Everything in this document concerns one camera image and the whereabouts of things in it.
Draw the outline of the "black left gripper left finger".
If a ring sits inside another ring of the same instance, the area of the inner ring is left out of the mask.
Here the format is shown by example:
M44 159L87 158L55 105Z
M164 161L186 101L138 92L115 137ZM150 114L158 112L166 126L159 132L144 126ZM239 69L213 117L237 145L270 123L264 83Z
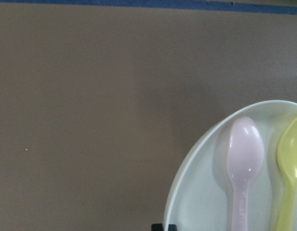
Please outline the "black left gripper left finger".
M162 223L154 223L151 225L151 231L163 231Z

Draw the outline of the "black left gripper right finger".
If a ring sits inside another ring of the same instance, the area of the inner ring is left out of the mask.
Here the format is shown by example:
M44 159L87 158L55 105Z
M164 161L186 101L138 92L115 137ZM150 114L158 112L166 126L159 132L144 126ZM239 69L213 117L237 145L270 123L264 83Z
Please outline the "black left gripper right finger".
M177 226L175 224L169 224L168 231L177 231Z

